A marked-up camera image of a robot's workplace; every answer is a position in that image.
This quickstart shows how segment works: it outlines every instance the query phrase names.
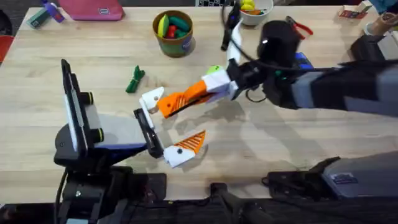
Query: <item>black cable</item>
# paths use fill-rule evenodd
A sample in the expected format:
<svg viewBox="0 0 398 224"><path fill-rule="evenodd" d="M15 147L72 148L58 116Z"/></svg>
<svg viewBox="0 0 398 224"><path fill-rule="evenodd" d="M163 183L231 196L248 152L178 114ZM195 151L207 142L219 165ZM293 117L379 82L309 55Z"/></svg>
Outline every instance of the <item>black cable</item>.
<svg viewBox="0 0 398 224"><path fill-rule="evenodd" d="M228 28L226 21L225 21L225 4L221 7L221 21L223 23L223 27L225 32L228 34L229 39L231 40L232 44L239 50L239 52L245 57L248 61L258 64L261 67L271 68L275 70L282 70L282 71L289 71L289 72L325 72L331 70L338 70L339 68L313 68L313 69L296 69L296 68L287 68L281 67L277 65L269 65L267 63L260 62L251 56L249 56L232 38L232 31Z"/></svg>
<svg viewBox="0 0 398 224"><path fill-rule="evenodd" d="M253 103L260 103L260 102L263 102L264 100L267 99L267 97L265 96L265 97L264 97L263 99L261 99L261 100L252 100L252 99L249 97L249 91L250 91L250 89L247 89L245 95L246 95L246 98L247 98L250 102L253 102Z"/></svg>
<svg viewBox="0 0 398 224"><path fill-rule="evenodd" d="M61 177L60 185L58 186L57 196L55 196L54 213L53 213L54 214L54 224L58 224L58 209L60 206L62 187L65 183L65 179L67 178L67 174L68 174L68 171L65 168L65 170L63 171L62 177Z"/></svg>

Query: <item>green clothespin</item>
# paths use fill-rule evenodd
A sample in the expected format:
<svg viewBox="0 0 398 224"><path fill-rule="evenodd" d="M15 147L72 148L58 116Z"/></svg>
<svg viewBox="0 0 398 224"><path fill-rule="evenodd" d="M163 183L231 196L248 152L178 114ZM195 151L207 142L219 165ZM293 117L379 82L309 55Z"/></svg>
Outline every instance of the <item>green clothespin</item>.
<svg viewBox="0 0 398 224"><path fill-rule="evenodd" d="M140 70L139 66L136 66L136 69L134 69L134 74L132 76L132 79L130 81L130 84L126 88L126 93L135 93L138 87L138 83L141 81L141 78L143 78L145 75L145 71Z"/></svg>

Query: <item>blue object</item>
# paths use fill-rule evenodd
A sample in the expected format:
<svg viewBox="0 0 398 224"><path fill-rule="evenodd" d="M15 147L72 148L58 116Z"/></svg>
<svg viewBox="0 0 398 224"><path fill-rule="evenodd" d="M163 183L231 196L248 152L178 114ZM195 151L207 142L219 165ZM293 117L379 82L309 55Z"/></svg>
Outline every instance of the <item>blue object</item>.
<svg viewBox="0 0 398 224"><path fill-rule="evenodd" d="M304 53L299 52L295 55L296 64L302 69L311 69L313 68L309 59L304 55Z"/></svg>
<svg viewBox="0 0 398 224"><path fill-rule="evenodd" d="M51 5L51 3L45 3L44 8L57 22L61 23L65 19L60 11L58 11L55 6Z"/></svg>
<svg viewBox="0 0 398 224"><path fill-rule="evenodd" d="M370 0L372 5L376 8L378 13L383 13L388 7L394 5L397 0Z"/></svg>

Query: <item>wooden tabletop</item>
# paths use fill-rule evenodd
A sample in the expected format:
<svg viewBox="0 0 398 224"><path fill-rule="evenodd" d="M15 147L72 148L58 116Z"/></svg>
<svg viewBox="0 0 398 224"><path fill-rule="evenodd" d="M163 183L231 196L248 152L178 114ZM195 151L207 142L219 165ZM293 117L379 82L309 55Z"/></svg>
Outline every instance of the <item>wooden tabletop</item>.
<svg viewBox="0 0 398 224"><path fill-rule="evenodd" d="M152 20L169 8L125 8L118 22L49 21L41 30L23 22L0 67L0 202L53 202L62 167L53 163L54 139L66 123L61 58L92 91L101 114L131 117L142 93L164 86L183 91L211 65L224 65L220 50L220 9L181 7L192 17L195 50L169 58L159 48ZM38 8L29 9L28 17ZM316 67L349 60L347 50L372 10L361 21L336 17L339 7L275 7L268 19L290 15L314 31L300 51ZM260 28L241 29L244 49L255 55ZM136 94L124 92L135 65L146 71ZM197 157L171 169L162 159L142 153L123 161L136 172L165 172L167 198L203 198L212 182L227 182L241 197L266 197L260 178L273 170L308 169L333 156L359 157L395 151L398 120L333 110L286 110L244 96L189 108L176 118L152 116L163 139L177 142L207 130Z"/></svg>

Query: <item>orange robot finger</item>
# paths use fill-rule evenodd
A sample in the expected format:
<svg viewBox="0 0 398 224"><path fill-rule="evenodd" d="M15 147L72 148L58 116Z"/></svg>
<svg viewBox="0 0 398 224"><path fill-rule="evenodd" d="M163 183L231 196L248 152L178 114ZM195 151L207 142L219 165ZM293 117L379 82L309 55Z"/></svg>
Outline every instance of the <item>orange robot finger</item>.
<svg viewBox="0 0 398 224"><path fill-rule="evenodd" d="M196 84L188 88L184 93L173 93L160 99L157 102L158 109L162 112L164 118L169 118L170 115L186 106L193 100L199 99L195 104L204 103L211 98L211 94L206 91L206 83L200 80Z"/></svg>

